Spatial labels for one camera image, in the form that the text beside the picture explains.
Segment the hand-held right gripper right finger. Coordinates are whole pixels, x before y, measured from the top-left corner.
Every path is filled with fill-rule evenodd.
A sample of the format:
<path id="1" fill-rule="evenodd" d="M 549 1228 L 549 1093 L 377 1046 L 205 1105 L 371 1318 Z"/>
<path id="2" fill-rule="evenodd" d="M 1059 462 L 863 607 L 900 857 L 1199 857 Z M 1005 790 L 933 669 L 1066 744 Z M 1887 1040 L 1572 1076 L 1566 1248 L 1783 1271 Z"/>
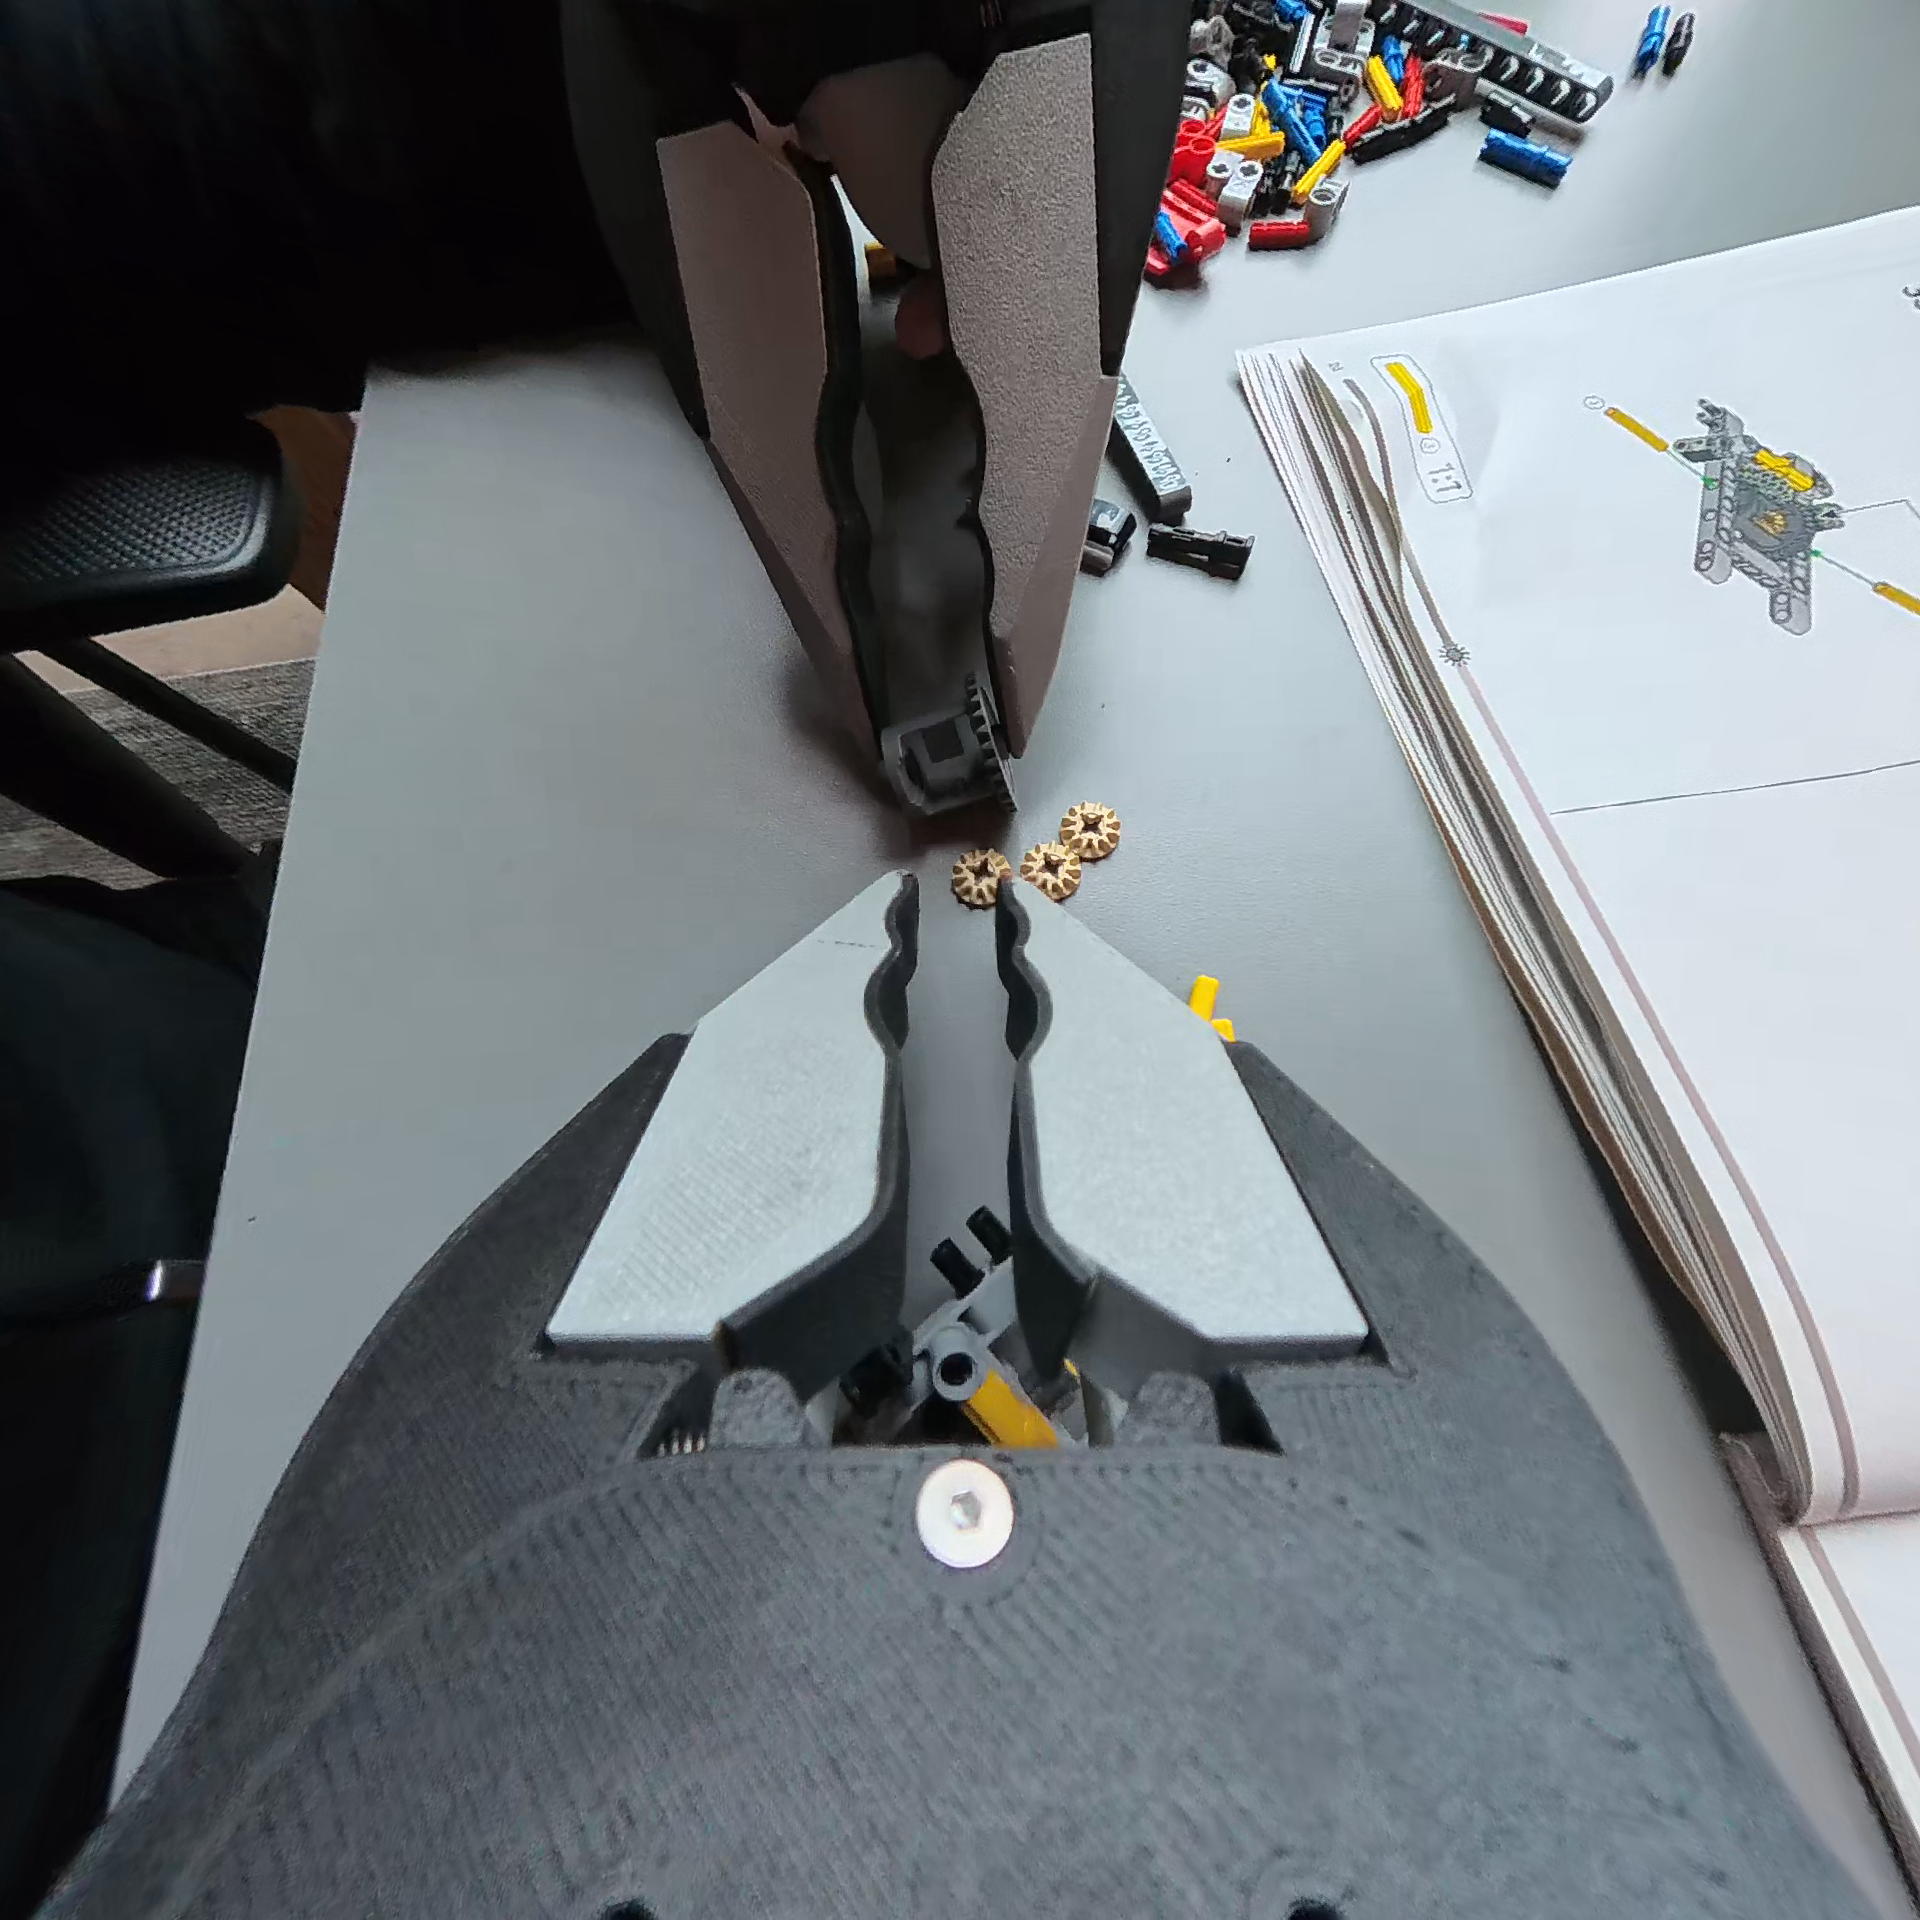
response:
<path id="1" fill-rule="evenodd" d="M 1059 904 L 998 892 L 1012 1277 L 1050 1374 L 1226 1374 L 1369 1337 L 1232 1046 Z"/>

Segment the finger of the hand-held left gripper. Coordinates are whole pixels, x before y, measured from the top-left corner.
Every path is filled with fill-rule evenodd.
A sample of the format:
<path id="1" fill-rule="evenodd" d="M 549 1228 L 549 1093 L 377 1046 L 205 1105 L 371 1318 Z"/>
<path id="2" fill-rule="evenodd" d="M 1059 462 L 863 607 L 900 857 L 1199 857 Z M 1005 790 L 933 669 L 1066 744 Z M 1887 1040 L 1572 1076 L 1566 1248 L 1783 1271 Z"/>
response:
<path id="1" fill-rule="evenodd" d="M 998 54 L 933 146 L 949 343 L 979 410 L 962 529 L 1012 758 L 1040 723 L 1114 408 L 1099 370 L 1088 36 Z"/>
<path id="2" fill-rule="evenodd" d="M 890 669 L 855 483 L 863 343 L 831 165 L 709 121 L 662 137 L 656 170 L 712 462 L 835 714 L 881 758 Z"/>

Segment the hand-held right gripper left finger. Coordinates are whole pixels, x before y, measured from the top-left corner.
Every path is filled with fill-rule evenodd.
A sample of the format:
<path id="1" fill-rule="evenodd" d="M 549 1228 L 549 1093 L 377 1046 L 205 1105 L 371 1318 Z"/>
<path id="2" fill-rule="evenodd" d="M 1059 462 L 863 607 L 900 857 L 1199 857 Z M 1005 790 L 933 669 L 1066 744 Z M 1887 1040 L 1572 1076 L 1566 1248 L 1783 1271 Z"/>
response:
<path id="1" fill-rule="evenodd" d="M 692 1027 L 554 1352 L 774 1372 L 812 1400 L 900 1325 L 913 969 L 916 881 L 882 874 Z"/>

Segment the dark grey lego differential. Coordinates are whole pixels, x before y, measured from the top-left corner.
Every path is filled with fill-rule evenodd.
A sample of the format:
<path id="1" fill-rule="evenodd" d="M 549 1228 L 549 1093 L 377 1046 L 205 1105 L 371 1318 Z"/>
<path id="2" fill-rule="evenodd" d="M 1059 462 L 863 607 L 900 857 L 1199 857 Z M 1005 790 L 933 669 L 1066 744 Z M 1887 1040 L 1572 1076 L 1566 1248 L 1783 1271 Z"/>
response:
<path id="1" fill-rule="evenodd" d="M 1012 744 L 979 674 L 967 674 L 957 709 L 882 726 L 881 773 L 913 817 L 1017 812 Z"/>

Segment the person's left forearm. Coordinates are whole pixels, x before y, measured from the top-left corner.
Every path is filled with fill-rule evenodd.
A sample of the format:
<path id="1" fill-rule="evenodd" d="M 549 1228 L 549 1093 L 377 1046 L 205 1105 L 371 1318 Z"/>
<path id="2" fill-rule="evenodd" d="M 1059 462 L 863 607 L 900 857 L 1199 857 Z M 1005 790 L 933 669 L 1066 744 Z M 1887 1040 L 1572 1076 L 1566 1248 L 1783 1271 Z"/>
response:
<path id="1" fill-rule="evenodd" d="M 3 462 L 606 327 L 561 3 L 0 3 Z"/>

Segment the pile of mixed lego pieces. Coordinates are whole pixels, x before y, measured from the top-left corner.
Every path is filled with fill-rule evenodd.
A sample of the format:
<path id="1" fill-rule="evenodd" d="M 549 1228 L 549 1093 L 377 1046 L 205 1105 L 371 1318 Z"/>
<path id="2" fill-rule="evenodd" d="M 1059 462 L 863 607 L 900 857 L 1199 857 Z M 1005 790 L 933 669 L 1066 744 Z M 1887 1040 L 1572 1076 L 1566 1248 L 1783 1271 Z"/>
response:
<path id="1" fill-rule="evenodd" d="M 1323 245 L 1358 165 L 1462 127 L 1478 165 L 1562 187 L 1584 121 L 1498 90 L 1429 90 L 1429 63 L 1364 19 L 1364 0 L 1199 3 L 1187 94 L 1146 281 L 1192 286 L 1213 253 Z"/>

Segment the long dark grey lego beam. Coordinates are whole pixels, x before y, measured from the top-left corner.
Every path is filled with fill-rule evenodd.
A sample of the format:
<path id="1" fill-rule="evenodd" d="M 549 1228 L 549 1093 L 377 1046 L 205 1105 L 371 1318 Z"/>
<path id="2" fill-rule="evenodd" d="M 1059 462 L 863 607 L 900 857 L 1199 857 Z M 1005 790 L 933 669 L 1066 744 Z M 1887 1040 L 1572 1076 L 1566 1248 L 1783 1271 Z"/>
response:
<path id="1" fill-rule="evenodd" d="M 1369 0 L 1364 19 L 1379 36 L 1406 40 L 1407 54 L 1429 63 L 1429 90 L 1443 80 L 1456 90 L 1498 90 L 1555 113 L 1562 121 L 1589 121 L 1609 103 L 1617 80 L 1584 57 L 1551 49 L 1537 36 L 1507 29 L 1474 3 L 1455 0 Z"/>

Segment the white instruction booklet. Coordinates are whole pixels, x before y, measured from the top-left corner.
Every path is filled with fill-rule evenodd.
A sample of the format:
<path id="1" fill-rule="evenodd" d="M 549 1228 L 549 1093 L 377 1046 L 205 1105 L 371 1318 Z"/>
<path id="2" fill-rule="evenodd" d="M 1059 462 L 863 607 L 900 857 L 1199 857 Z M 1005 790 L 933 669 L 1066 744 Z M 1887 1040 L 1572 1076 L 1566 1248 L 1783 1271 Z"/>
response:
<path id="1" fill-rule="evenodd" d="M 1920 1769 L 1920 218 L 1239 354 L 1526 1023 L 1760 1405 L 1891 1832 Z"/>

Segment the black office chair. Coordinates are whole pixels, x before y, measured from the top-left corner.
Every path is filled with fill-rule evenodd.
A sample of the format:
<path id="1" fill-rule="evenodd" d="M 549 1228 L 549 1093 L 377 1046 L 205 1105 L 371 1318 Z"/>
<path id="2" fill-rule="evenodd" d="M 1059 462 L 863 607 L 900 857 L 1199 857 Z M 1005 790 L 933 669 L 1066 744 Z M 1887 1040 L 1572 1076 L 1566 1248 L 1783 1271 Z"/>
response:
<path id="1" fill-rule="evenodd" d="M 20 662 L 42 652 L 280 797 L 295 758 L 101 647 L 101 634 L 257 607 L 289 586 L 300 483 L 270 426 L 231 418 L 62 467 L 3 510 L 0 790 L 155 881 L 247 874 L 250 851 Z"/>

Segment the person's body in black clothing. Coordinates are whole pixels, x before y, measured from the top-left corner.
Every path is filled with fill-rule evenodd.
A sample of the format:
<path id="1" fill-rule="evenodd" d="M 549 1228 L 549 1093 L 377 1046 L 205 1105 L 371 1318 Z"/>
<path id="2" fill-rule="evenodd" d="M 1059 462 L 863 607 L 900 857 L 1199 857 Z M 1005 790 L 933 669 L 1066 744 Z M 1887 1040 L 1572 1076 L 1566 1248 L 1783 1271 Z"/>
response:
<path id="1" fill-rule="evenodd" d="M 0 1897 L 112 1782 L 270 881 L 0 898 Z"/>

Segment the light grey lego frame assembly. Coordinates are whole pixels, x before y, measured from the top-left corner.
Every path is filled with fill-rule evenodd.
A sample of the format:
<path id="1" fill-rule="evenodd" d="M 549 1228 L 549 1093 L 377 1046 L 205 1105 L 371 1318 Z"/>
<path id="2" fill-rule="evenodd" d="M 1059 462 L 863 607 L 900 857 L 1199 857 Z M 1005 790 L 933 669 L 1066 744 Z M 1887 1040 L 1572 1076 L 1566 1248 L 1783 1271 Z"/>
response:
<path id="1" fill-rule="evenodd" d="M 933 1271 L 949 1297 L 906 1330 L 890 1330 L 831 1391 L 835 1444 L 1083 1444 L 1083 1385 L 1077 1363 L 1040 1372 L 1019 1337 L 1012 1228 L 967 1213 L 971 1248 L 942 1235 Z"/>

